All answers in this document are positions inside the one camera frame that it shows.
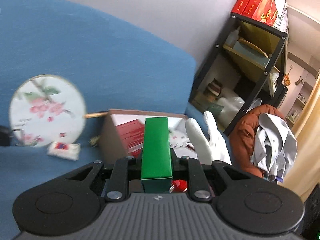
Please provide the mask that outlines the white gloved hand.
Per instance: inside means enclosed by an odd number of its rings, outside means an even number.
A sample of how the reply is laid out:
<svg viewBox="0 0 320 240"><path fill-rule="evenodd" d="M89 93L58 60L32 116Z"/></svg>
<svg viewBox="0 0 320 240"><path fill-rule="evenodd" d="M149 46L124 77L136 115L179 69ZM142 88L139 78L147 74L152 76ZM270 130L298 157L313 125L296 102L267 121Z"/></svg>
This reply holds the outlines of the white gloved hand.
<svg viewBox="0 0 320 240"><path fill-rule="evenodd" d="M189 118L185 122L185 130L195 149L197 159L205 165L211 165L213 161L223 161L231 165L226 141L217 128L214 116L206 111L203 114L203 119L208 127L208 139L194 118Z"/></svg>

